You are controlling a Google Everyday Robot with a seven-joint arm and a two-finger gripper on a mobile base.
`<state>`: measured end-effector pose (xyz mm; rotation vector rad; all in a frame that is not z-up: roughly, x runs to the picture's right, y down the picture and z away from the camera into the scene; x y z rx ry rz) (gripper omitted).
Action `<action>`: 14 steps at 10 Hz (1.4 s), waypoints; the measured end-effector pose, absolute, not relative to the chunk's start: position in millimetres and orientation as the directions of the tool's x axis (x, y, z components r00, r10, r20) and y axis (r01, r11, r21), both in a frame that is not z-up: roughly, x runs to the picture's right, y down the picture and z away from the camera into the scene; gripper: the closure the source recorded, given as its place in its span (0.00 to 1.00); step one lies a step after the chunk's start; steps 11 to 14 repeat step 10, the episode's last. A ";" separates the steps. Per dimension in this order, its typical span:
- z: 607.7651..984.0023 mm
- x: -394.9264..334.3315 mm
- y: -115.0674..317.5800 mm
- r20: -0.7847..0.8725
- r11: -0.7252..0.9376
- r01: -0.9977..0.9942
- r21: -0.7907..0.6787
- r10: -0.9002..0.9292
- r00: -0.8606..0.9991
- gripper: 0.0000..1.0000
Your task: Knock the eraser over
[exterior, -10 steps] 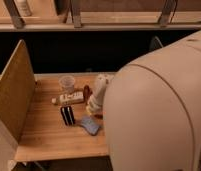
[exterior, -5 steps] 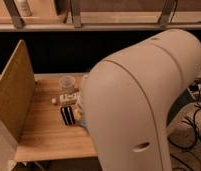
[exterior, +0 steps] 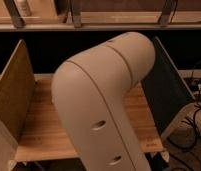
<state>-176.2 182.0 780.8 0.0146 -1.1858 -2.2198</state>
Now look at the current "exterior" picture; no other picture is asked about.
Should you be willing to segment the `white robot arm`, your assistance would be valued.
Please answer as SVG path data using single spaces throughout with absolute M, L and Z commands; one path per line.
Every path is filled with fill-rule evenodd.
M 52 101 L 87 171 L 151 171 L 124 107 L 124 96 L 151 70 L 153 43 L 123 33 L 63 62 Z

